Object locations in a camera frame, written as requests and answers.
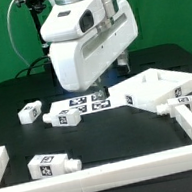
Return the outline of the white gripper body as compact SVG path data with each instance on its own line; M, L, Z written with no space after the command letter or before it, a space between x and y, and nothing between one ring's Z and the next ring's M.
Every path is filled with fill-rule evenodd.
M101 0L55 5L43 24L49 55L61 86L86 91L138 36L127 0L116 11Z

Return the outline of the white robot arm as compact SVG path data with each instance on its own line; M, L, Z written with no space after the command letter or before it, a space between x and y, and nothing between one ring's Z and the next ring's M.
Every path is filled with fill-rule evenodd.
M70 92L97 86L98 99L109 96L99 77L114 61L127 65L127 48L138 36L127 0L54 0L40 31L61 86Z

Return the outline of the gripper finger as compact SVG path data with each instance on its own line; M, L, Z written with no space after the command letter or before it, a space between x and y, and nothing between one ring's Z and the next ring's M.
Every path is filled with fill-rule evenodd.
M96 83L97 87L97 93L99 99L105 99L105 94L103 92L103 86L101 86L101 83Z

